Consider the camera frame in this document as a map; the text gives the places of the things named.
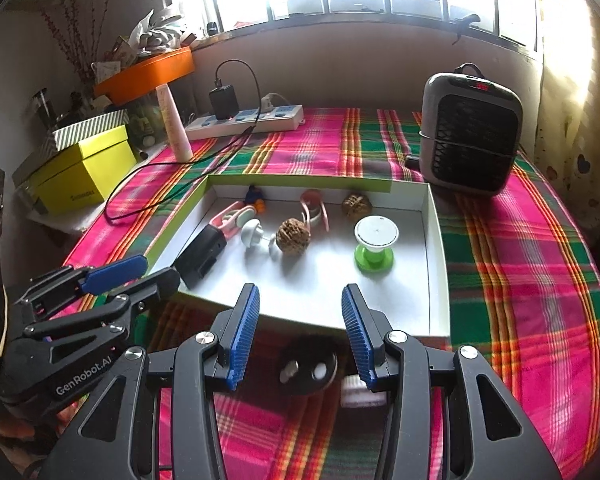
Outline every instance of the portable heater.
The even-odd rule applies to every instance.
[[[466,65],[480,77],[462,73]],[[473,64],[436,74],[424,89],[420,171],[425,180],[493,196],[507,182],[522,127],[522,104]]]

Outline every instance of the curtain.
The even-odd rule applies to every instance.
[[[590,243],[600,236],[600,17],[539,0],[544,51],[535,163]]]

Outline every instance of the silver screw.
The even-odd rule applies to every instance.
[[[216,335],[213,332],[208,332],[207,330],[196,334],[196,341],[199,342],[201,345],[209,344],[215,338],[216,338]]]
[[[389,341],[394,343],[404,343],[407,341],[407,335],[402,330],[391,330],[387,336]]]
[[[464,345],[460,349],[460,355],[467,359],[475,359],[478,357],[478,351],[471,345]]]
[[[130,361],[135,361],[142,357],[142,349],[139,346],[132,346],[125,352],[125,357]]]
[[[289,361],[282,370],[280,370],[280,382],[287,384],[289,379],[298,373],[298,361]]]

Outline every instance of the window frame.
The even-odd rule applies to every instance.
[[[210,43],[203,43],[200,48],[214,44],[218,41],[228,38],[240,38],[250,34],[257,34],[269,30],[278,30],[282,28],[304,27],[309,25],[320,25],[327,23],[393,23],[397,25],[411,25],[415,27],[427,27],[436,30],[444,30],[451,33],[457,33],[458,28],[455,23],[449,21],[448,0],[439,0],[442,9],[442,18],[431,18],[427,16],[417,16],[410,14],[392,13],[391,0],[385,0],[384,12],[331,12],[330,1],[322,0],[323,12],[321,14],[293,14],[287,18],[275,18],[270,6],[267,5],[267,21],[255,23],[245,27],[224,30],[222,17],[219,12],[216,0],[202,0],[204,5],[203,15],[210,22],[216,22],[220,31],[219,37],[216,36]],[[542,42],[540,29],[539,2],[534,1],[536,6],[536,41],[533,46],[526,46],[517,41],[510,40],[500,36],[500,17],[498,12],[498,0],[494,0],[494,32],[487,32],[479,28],[469,27],[462,33],[463,36],[485,41],[507,50],[512,50],[533,60],[542,61]]]

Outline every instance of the white power strip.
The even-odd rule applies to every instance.
[[[218,121],[215,116],[200,117],[185,128],[189,140],[208,139],[240,135],[253,126],[257,109],[242,110],[233,119]],[[272,111],[260,114],[254,133],[288,132],[298,129],[304,123],[302,106],[277,106]]]

